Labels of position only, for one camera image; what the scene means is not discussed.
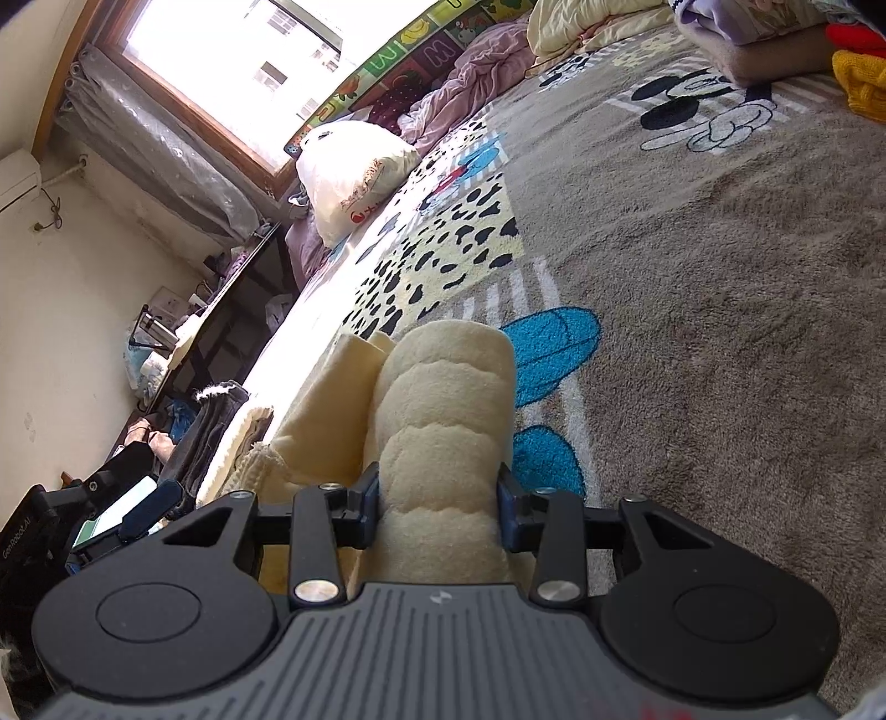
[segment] ceiling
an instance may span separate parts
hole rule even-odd
[[[84,0],[31,0],[0,28],[0,158],[31,149],[58,58]]]

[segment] yellow knit garment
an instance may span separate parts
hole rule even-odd
[[[834,75],[854,113],[886,122],[886,59],[839,50],[834,53]]]

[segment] window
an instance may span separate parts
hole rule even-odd
[[[269,62],[264,63],[254,77],[262,85],[272,90],[276,90],[289,79]]]
[[[340,35],[290,0],[276,1],[119,0],[97,45],[279,198],[295,177],[284,145],[353,66],[340,61]]]
[[[291,15],[277,8],[268,20],[268,24],[280,35],[288,35],[290,30],[299,23]]]

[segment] window pane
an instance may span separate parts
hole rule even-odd
[[[151,0],[125,54],[201,107],[272,171],[289,160],[283,147],[304,111],[353,69],[269,0]]]

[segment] black robotic device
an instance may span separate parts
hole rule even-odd
[[[58,691],[40,718],[834,717],[815,692],[838,624],[808,584],[643,497],[586,508],[506,466],[497,488],[503,546],[536,553],[527,595],[366,583],[348,601],[336,548],[372,545],[377,466],[291,507],[233,492],[105,548],[34,614]],[[274,544],[287,596],[255,580]],[[605,596],[587,596],[586,548],[613,551]]]

